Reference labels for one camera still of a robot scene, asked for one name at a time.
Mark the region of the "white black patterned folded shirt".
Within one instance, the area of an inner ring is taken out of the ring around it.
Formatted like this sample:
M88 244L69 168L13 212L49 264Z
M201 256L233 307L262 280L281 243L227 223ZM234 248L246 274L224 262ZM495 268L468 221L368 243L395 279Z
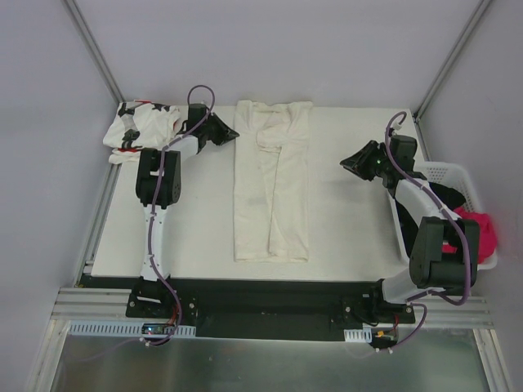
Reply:
M102 142L113 149L159 149L173 140L180 129L180 118L180 110L175 105L138 100L123 102Z

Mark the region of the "cream white t shirt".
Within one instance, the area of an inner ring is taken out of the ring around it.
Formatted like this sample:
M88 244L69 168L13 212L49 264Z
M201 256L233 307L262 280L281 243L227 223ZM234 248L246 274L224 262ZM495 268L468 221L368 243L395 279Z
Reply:
M313 104L235 107L234 236L238 262L306 262Z

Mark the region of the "left aluminium frame post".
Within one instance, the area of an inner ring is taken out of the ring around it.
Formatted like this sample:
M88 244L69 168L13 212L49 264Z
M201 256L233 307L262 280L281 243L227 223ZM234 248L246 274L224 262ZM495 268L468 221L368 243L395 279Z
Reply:
M98 45L80 6L74 0L63 0L61 3L64 6L72 23L74 24L74 27L76 28L83 45L91 57L93 64L99 72L101 79L107 87L114 102L119 104L120 102L125 101L123 93L121 92L121 89L119 88L118 83L106 62L100 46Z

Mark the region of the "red white folded shirt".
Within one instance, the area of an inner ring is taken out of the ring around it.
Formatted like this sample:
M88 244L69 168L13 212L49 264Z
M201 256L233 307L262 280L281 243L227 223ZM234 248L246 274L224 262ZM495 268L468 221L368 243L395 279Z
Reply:
M114 148L109 156L109 163L119 165L127 162L138 162L142 149L120 149Z

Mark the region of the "right aluminium frame post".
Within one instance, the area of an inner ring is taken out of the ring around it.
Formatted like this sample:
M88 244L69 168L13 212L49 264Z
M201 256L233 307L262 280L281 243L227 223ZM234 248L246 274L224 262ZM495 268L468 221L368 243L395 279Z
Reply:
M493 0L480 0L475 5L472 13L458 34L449 53L438 69L436 76L433 78L426 93L424 94L419 106L413 112L413 121L416 124L421 121L432 101L436 98L436 94L442 88L448 76L450 76L453 67L458 63L460 56L465 51L468 43L472 40L472 36L478 29L480 22L485 18L487 12L493 4Z

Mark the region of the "white plastic laundry basket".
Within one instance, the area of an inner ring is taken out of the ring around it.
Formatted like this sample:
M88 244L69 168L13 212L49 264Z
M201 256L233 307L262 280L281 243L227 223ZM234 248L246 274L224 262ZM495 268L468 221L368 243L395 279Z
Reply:
M417 163L414 170L421 172L427 178L432 191L446 207L465 219L473 219L480 225L478 269L493 269L498 263L497 237L467 171L457 164L442 162ZM411 214L403 203L397 202L393 197L388 199L400 249L400 259L407 265L418 232L416 218L420 214Z

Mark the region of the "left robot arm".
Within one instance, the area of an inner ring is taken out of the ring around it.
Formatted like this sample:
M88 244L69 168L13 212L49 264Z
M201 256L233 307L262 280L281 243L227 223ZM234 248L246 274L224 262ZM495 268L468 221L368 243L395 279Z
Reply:
M145 255L141 278L156 282L170 276L164 261L166 219L181 196L182 163L199 154L208 142L225 145L239 137L205 104L190 104L181 134L165 149L144 149L136 176L136 196L145 215Z

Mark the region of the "pink garment in basket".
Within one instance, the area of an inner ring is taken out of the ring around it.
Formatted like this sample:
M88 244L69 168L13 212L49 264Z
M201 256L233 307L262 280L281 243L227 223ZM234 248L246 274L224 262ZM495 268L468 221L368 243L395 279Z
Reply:
M486 213L468 212L464 207L456 207L453 212L465 220L472 220L478 224L480 233L476 261L478 265L482 265L494 254L498 246L497 235L490 216ZM458 253L458 248L461 246L461 238L457 236L455 239L443 240L440 249L444 254L454 255Z

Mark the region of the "aluminium frame post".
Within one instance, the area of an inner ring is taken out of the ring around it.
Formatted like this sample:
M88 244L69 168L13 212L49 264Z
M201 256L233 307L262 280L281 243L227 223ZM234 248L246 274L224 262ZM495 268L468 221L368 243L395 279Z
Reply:
M74 24L74 27L76 28L83 45L91 57L93 64L99 72L101 79L107 87L114 102L119 104L120 102L125 101L123 93L121 92L121 89L119 88L118 83L106 62L100 46L98 45L80 6L74 0L63 0L61 3L64 6L72 23Z
M472 36L478 29L480 22L485 18L487 12L493 4L493 0L480 0L475 5L472 13L458 34L449 53L438 69L436 76L433 78L426 93L424 94L419 106L413 112L413 121L416 124L421 121L432 101L436 98L436 94L442 88L448 76L450 76L453 67L458 63L460 56L465 51L468 43L472 40Z

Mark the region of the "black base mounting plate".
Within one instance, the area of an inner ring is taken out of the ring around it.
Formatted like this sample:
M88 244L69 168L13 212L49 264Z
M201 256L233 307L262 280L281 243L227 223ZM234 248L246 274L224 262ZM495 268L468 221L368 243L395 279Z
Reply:
M381 282L139 279L127 300L134 319L174 319L198 337L342 341L380 323L412 324L413 310L384 300Z

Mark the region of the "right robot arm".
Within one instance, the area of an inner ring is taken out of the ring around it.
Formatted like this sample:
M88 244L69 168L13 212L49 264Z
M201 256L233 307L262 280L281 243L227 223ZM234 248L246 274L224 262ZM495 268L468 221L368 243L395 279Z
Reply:
M362 180L382 180L389 195L403 206L418 231L406 271L383 279L382 294L368 301L369 316L386 322L397 304L438 296L451 305L464 305L477 274L480 226L451 211L414 170L417 141L410 136L386 136L368 142L340 165Z

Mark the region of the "black garment in basket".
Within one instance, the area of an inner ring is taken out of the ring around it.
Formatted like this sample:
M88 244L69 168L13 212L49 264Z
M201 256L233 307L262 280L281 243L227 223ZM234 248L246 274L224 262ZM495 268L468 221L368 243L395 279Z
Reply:
M466 201L456 189L434 182L423 181L422 184L427 185L441 203L452 211L452 217L456 216L453 210ZM425 192L407 180L399 182L395 196L390 200L395 204L392 210L401 254L409 259L422 217L440 217L439 208Z

